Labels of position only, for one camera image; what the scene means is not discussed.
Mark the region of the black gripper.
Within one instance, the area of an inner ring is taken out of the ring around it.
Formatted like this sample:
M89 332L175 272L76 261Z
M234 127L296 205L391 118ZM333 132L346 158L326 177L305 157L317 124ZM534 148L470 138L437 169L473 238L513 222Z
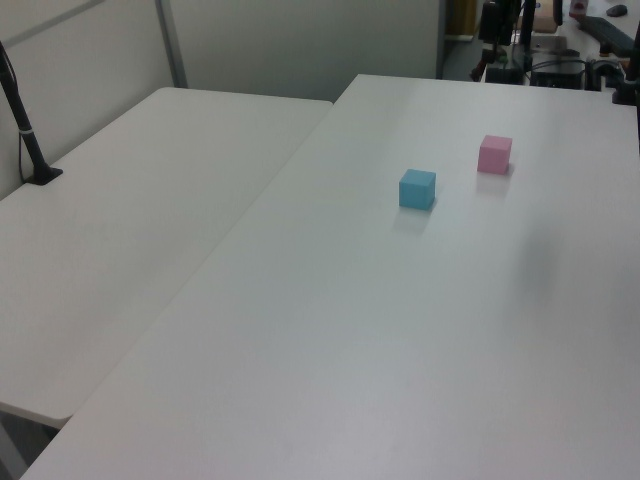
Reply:
M498 47L498 62L512 61L511 36L514 24L514 2L512 0L485 1L478 38L482 45L481 61L484 65L496 61L496 45Z

